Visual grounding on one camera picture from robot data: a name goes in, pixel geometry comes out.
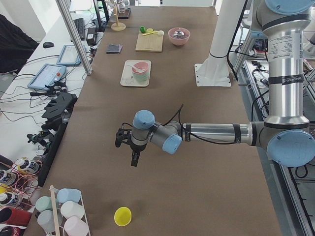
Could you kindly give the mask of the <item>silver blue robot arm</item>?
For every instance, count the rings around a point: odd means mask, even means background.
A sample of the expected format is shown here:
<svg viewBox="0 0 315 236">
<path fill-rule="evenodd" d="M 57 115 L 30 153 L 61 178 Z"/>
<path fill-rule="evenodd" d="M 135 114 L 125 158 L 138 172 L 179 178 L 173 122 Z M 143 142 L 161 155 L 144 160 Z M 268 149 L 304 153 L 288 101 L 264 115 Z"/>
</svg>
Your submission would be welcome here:
<svg viewBox="0 0 315 236">
<path fill-rule="evenodd" d="M 268 38 L 269 114 L 248 124 L 160 124 L 152 112 L 135 114 L 127 132 L 136 166 L 148 142 L 173 154 L 182 141 L 197 139 L 217 145 L 246 143 L 263 148 L 275 162 L 299 167 L 315 156 L 315 140 L 303 115 L 303 30 L 311 22 L 311 0 L 260 0 L 252 23 Z"/>
</svg>

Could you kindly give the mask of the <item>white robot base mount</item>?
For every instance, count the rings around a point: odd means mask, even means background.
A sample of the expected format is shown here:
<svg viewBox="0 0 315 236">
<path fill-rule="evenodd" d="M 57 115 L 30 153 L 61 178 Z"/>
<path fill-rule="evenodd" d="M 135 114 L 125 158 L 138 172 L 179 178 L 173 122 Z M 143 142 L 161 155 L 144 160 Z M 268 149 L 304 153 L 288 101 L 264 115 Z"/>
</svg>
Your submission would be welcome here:
<svg viewBox="0 0 315 236">
<path fill-rule="evenodd" d="M 198 87 L 230 87 L 228 54 L 247 5 L 246 0 L 224 0 L 218 16 L 209 56 L 195 65 Z"/>
</svg>

